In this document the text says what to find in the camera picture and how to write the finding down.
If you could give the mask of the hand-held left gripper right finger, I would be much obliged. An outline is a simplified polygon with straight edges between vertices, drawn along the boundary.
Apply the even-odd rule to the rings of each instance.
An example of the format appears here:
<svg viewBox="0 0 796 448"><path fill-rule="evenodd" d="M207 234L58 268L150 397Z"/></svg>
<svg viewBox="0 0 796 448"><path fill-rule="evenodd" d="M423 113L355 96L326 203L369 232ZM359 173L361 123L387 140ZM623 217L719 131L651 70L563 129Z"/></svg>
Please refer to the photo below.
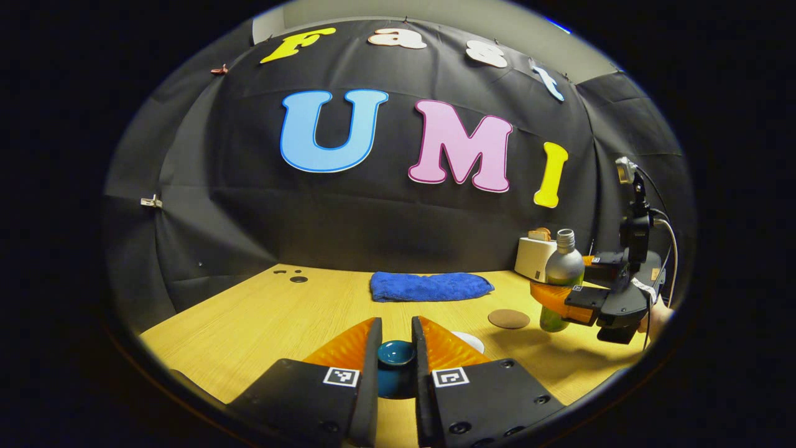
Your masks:
<svg viewBox="0 0 796 448"><path fill-rule="evenodd" d="M490 360L428 318L412 318L412 341L422 447L506 447L565 409L517 360Z"/></svg>

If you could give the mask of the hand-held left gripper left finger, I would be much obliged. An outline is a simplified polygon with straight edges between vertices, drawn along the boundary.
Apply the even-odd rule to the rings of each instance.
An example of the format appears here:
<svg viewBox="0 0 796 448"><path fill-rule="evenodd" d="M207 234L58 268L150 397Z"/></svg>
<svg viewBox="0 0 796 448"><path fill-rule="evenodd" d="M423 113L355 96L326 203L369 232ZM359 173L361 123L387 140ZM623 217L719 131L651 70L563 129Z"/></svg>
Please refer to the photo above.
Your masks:
<svg viewBox="0 0 796 448"><path fill-rule="evenodd" d="M337 335L304 360L279 359L228 409L296 446L373 447L382 320Z"/></svg>

